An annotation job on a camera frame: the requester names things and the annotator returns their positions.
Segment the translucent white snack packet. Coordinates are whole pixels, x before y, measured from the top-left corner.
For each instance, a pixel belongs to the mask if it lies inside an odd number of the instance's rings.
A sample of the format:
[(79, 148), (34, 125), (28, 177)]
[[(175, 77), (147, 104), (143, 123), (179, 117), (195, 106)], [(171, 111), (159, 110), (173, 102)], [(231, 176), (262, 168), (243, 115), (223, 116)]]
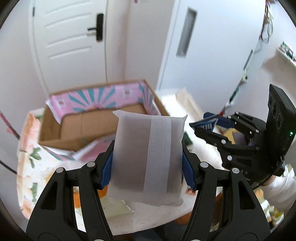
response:
[(180, 206), (182, 138), (186, 117), (116, 110), (107, 196), (152, 206)]

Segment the floral cream tablecloth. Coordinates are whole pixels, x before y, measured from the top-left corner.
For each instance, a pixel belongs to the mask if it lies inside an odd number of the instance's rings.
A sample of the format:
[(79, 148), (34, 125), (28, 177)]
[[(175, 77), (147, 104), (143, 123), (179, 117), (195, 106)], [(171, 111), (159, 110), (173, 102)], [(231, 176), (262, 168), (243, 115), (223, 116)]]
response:
[(169, 171), (175, 187), (185, 178), (197, 191), (193, 214), (182, 240), (264, 240), (270, 229), (251, 185), (283, 173), (285, 154), (295, 131), (295, 107), (286, 93), (269, 87), (266, 121), (243, 113), (223, 117), (206, 113), (191, 123), (196, 137), (217, 147), (221, 170), (200, 161), (181, 143), (183, 126), (176, 131), (167, 116), (156, 121), (149, 137), (152, 150), (146, 158), (135, 144), (126, 141), (116, 154), (118, 140), (93, 162), (79, 169), (58, 168), (46, 185), (29, 219), (26, 234), (32, 240), (113, 240), (98, 190), (112, 181), (126, 182), (125, 191), (136, 184), (155, 201), (172, 201)]

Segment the cardboard box with pink lining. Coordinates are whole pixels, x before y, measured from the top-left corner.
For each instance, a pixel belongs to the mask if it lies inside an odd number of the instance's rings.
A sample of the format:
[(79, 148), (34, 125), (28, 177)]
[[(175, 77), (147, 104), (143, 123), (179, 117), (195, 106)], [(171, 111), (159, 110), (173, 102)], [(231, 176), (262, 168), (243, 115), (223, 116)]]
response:
[(61, 90), (46, 101), (39, 145), (78, 151), (94, 140), (113, 134), (115, 110), (168, 116), (146, 80), (128, 80)]

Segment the white panel door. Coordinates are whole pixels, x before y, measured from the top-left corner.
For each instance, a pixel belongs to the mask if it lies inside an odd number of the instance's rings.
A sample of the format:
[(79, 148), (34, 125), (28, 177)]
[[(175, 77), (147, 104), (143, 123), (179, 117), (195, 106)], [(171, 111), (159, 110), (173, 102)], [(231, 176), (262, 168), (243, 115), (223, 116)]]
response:
[[(46, 95), (125, 77), (130, 1), (30, 1), (29, 39), (37, 76)], [(97, 42), (97, 14), (104, 14)]]

